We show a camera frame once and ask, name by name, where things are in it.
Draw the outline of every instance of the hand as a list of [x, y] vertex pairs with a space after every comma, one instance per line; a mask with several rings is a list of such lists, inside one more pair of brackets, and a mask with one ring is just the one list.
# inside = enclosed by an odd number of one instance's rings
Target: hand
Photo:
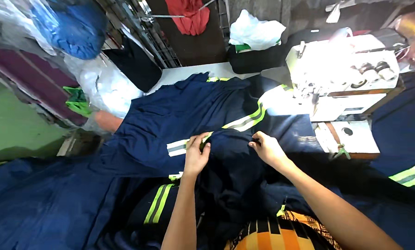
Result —
[[258, 139], [261, 145], [251, 141], [249, 142], [249, 146], [252, 147], [259, 157], [271, 167], [280, 165], [282, 162], [288, 160], [285, 152], [278, 144], [277, 139], [270, 137], [261, 131], [255, 133], [252, 138]]
[[192, 136], [186, 144], [186, 163], [184, 164], [183, 176], [190, 176], [196, 178], [203, 170], [209, 159], [210, 143], [206, 143], [203, 152], [200, 151], [200, 144], [204, 137], [208, 136], [209, 132]]

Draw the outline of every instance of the purple panel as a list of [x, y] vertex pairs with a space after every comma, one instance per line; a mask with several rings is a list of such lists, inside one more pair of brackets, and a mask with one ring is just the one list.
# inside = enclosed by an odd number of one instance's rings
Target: purple panel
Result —
[[21, 56], [13, 50], [0, 49], [0, 71], [29, 89], [62, 118], [76, 125], [82, 125], [87, 120], [71, 111], [65, 104], [69, 95], [62, 86], [79, 86], [79, 84], [59, 69], [52, 68], [47, 61], [37, 55], [24, 52]]

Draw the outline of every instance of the orange patterned cloth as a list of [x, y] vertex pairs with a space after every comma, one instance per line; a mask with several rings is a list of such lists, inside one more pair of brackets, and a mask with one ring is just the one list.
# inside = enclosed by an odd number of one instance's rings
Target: orange patterned cloth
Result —
[[249, 222], [240, 235], [229, 241], [225, 250], [314, 250], [315, 244], [327, 241], [328, 244], [320, 244], [321, 249], [342, 250], [339, 244], [332, 238], [326, 228], [316, 219], [299, 213], [285, 211], [278, 218]]

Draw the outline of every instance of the white plastic bag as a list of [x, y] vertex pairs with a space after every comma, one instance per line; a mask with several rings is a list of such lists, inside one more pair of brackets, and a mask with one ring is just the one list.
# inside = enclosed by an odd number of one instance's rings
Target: white plastic bag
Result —
[[76, 76], [90, 105], [98, 109], [124, 118], [131, 100], [144, 95], [103, 53], [92, 60], [66, 55], [64, 61]]
[[263, 50], [277, 44], [286, 29], [277, 21], [259, 21], [243, 9], [237, 21], [231, 25], [230, 44], [247, 44], [253, 50]]
[[33, 37], [48, 54], [55, 56], [56, 52], [53, 47], [42, 36], [31, 19], [32, 5], [49, 8], [43, 0], [0, 0], [0, 22], [8, 23], [21, 32], [27, 34], [27, 37]]

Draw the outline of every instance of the wire rack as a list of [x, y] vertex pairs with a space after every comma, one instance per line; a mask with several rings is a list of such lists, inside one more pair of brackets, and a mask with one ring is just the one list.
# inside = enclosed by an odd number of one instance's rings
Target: wire rack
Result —
[[[138, 35], [144, 46], [155, 56], [162, 69], [181, 67], [175, 52], [168, 44], [155, 18], [151, 17], [149, 5], [144, 0], [96, 0], [108, 13], [114, 14], [131, 32]], [[118, 40], [120, 32], [110, 24], [109, 37]]]

